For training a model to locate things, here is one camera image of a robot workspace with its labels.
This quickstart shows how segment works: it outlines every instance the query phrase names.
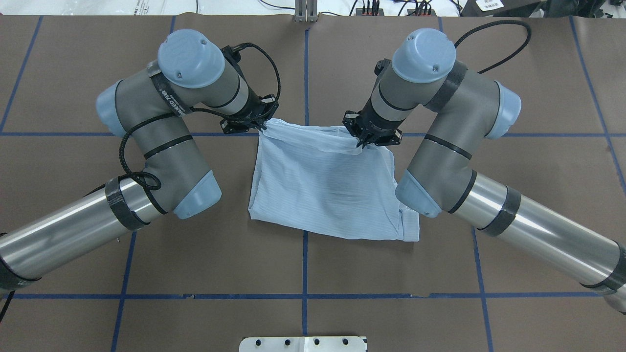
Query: blue end cap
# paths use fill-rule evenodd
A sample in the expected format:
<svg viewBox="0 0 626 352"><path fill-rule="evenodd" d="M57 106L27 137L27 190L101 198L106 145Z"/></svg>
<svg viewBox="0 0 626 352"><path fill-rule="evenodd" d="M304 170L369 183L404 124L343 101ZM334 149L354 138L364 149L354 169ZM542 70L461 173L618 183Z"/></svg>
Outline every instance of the blue end cap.
<svg viewBox="0 0 626 352"><path fill-rule="evenodd" d="M100 121L109 128L109 131L121 138L126 134L126 130L122 127L120 118L117 115L117 110L115 109L115 91L120 82L121 80L117 81L114 85L98 95L96 99L96 111L98 112Z"/></svg>
<svg viewBox="0 0 626 352"><path fill-rule="evenodd" d="M202 88L217 81L225 59L215 44L193 29L179 29L158 49L158 65L168 80L185 88Z"/></svg>
<svg viewBox="0 0 626 352"><path fill-rule="evenodd" d="M396 198L407 207L427 216L437 217L441 208L408 170L396 187Z"/></svg>
<svg viewBox="0 0 626 352"><path fill-rule="evenodd" d="M421 28L409 34L393 54L391 67L398 76L413 83L430 83L450 73L456 48L445 34Z"/></svg>
<svg viewBox="0 0 626 352"><path fill-rule="evenodd" d="M521 99L507 87L495 81L500 89L500 107L498 108L498 116L496 122L491 127L491 131L485 136L489 139L498 139L508 132L520 116Z"/></svg>
<svg viewBox="0 0 626 352"><path fill-rule="evenodd" d="M212 207L220 198L222 198L222 190L211 170L180 201L174 209L174 214L179 219L187 219Z"/></svg>

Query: cloth fold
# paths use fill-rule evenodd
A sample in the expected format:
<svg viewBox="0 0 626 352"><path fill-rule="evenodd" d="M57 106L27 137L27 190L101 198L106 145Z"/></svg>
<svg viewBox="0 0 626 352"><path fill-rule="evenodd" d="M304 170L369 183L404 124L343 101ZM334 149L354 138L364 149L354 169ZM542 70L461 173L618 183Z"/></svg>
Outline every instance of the cloth fold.
<svg viewBox="0 0 626 352"><path fill-rule="evenodd" d="M418 213L394 194L393 154L355 145L343 126L269 120L259 135L250 217L346 239L418 241Z"/></svg>

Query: towel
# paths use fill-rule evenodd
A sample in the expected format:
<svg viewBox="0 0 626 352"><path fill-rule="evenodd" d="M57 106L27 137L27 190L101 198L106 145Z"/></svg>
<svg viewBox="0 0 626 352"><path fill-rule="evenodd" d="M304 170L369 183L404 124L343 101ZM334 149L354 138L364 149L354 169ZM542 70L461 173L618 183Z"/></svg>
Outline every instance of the towel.
<svg viewBox="0 0 626 352"><path fill-rule="evenodd" d="M393 154L356 143L343 126L269 120L259 135L250 217L345 239L418 241L418 213L394 194Z"/></svg>

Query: gray robot arm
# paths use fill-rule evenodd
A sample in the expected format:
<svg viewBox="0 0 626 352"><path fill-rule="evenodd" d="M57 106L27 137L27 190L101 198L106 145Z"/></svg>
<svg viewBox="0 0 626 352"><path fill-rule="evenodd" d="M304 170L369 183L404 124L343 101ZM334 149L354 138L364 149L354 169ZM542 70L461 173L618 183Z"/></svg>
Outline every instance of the gray robot arm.
<svg viewBox="0 0 626 352"><path fill-rule="evenodd" d="M105 90L96 101L100 119L124 142L132 134L145 169L112 179L1 236L0 294L25 287L161 214L186 219L216 203L222 193L181 117L202 102L223 117L225 133L265 128L277 98L257 96L240 73L238 52L248 46L254 45L222 52L201 33L182 29L168 36L147 69Z"/></svg>
<svg viewBox="0 0 626 352"><path fill-rule="evenodd" d="M411 33L392 61L379 61L376 73L365 107L344 116L357 146L399 144L398 126L420 104L438 113L398 184L402 203L428 217L442 210L457 215L546 261L626 314L623 245L468 167L484 138L501 137L517 119L516 94L457 61L452 42L435 29Z"/></svg>

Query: table surface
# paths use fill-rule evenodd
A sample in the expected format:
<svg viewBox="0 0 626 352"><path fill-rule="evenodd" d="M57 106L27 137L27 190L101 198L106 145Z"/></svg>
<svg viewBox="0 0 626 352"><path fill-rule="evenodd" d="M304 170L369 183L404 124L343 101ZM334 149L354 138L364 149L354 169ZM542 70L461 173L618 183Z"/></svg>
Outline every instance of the table surface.
<svg viewBox="0 0 626 352"><path fill-rule="evenodd" d="M119 139L95 98L154 59L167 34L205 33L218 46L251 41L275 60L275 117L338 125L366 102L377 60L421 27L451 39L487 18L292 16L1 16L0 224L9 231L122 173ZM626 120L622 20L526 19L529 46L488 73L523 108L486 140L473 168L557 212L626 242ZM458 58L480 70L523 41L499 26L467 39ZM243 53L260 95L271 66ZM433 120L416 109L391 147L400 177ZM3 351L236 351L246 336L357 334L370 351L607 351L626 319L540 261L449 214L422 218L421 240L347 241L250 220L258 137L223 136L218 120L187 119L223 196L188 220L166 215L19 291ZM129 146L131 167L141 153Z"/></svg>

